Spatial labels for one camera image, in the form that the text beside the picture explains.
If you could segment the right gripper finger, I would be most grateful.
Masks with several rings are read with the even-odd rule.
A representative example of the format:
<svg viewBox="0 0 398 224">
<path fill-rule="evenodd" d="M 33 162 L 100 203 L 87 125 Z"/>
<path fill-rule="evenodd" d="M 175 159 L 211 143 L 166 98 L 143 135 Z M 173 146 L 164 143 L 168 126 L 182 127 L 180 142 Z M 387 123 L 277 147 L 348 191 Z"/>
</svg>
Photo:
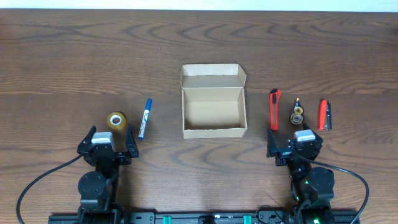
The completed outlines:
<svg viewBox="0 0 398 224">
<path fill-rule="evenodd" d="M 305 141 L 323 142 L 323 139 L 315 131 L 313 131 L 307 123 L 303 123 L 303 130 L 305 131 Z"/>
<path fill-rule="evenodd" d="M 274 134 L 271 129 L 268 129 L 267 132 L 267 157 L 275 157 L 276 155 L 286 155 L 287 149 L 286 148 L 278 148 L 277 143 L 274 139 Z"/>
</svg>

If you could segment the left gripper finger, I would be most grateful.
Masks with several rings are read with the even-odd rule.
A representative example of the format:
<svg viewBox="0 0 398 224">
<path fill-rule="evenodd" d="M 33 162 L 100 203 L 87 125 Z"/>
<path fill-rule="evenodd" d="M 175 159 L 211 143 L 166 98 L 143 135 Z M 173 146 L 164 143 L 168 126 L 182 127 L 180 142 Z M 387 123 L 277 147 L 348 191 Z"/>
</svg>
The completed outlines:
<svg viewBox="0 0 398 224">
<path fill-rule="evenodd" d="M 91 140 L 93 139 L 94 133 L 96 132 L 96 126 L 92 126 L 88 134 L 83 138 L 81 143 L 77 147 L 78 154 L 87 154 L 93 147 Z"/>
<path fill-rule="evenodd" d="M 132 126 L 129 124 L 127 127 L 125 146 L 131 158 L 139 157 L 139 150 L 132 135 Z"/>
</svg>

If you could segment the black correction tape dispenser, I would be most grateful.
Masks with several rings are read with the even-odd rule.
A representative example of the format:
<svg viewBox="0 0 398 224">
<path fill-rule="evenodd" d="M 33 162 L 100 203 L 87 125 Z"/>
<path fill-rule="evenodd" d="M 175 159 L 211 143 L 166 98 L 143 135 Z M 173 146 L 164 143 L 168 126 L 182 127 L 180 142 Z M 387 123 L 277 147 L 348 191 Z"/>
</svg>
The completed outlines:
<svg viewBox="0 0 398 224">
<path fill-rule="evenodd" d="M 290 114 L 290 122 L 293 125 L 300 125 L 304 121 L 304 108 L 300 103 L 299 98 L 296 98 L 291 114 Z"/>
</svg>

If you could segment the red stapler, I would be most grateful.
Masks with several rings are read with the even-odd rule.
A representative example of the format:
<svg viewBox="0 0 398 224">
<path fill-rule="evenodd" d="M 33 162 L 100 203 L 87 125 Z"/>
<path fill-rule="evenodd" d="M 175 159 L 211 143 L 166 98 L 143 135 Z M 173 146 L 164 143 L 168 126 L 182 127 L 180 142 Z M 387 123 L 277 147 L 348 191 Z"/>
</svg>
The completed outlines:
<svg viewBox="0 0 398 224">
<path fill-rule="evenodd" d="M 331 104 L 327 100 L 321 100 L 318 110 L 318 130 L 332 130 Z"/>
</svg>

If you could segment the red utility knife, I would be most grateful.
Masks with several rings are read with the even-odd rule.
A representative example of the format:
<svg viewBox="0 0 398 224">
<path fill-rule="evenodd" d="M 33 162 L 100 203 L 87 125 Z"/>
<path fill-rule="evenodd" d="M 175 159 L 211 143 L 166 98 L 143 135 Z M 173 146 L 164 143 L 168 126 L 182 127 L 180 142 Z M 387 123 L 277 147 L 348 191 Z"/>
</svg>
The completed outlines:
<svg viewBox="0 0 398 224">
<path fill-rule="evenodd" d="M 279 98 L 282 92 L 275 88 L 269 93 L 269 104 L 270 104 L 270 126 L 271 130 L 279 130 Z"/>
</svg>

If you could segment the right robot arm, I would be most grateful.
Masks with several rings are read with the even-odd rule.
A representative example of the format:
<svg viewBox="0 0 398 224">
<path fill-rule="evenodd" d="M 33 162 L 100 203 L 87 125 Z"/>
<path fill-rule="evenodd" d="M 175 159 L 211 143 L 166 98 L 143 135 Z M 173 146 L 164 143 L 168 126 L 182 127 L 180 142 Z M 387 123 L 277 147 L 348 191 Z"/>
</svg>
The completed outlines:
<svg viewBox="0 0 398 224">
<path fill-rule="evenodd" d="M 267 157 L 274 157 L 276 166 L 287 166 L 291 194 L 298 202 L 284 214 L 283 222 L 291 224 L 334 223 L 330 200 L 334 198 L 334 173 L 324 167 L 312 167 L 322 148 L 323 139 L 307 124 L 288 140 L 287 147 L 278 147 L 271 129 L 267 134 Z"/>
</svg>

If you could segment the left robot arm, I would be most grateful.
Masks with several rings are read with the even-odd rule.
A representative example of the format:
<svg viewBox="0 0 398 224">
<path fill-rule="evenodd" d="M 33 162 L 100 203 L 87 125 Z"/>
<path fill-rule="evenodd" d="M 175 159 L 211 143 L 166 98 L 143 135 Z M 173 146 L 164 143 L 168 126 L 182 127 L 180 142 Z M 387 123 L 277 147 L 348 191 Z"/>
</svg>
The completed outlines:
<svg viewBox="0 0 398 224">
<path fill-rule="evenodd" d="M 78 182 L 81 195 L 78 223 L 129 223 L 130 218 L 122 206 L 116 203 L 119 168 L 131 164 L 139 157 L 131 126 L 127 127 L 125 151 L 114 151 L 111 132 L 97 132 L 92 126 L 79 143 L 77 153 L 94 171 L 84 174 Z"/>
</svg>

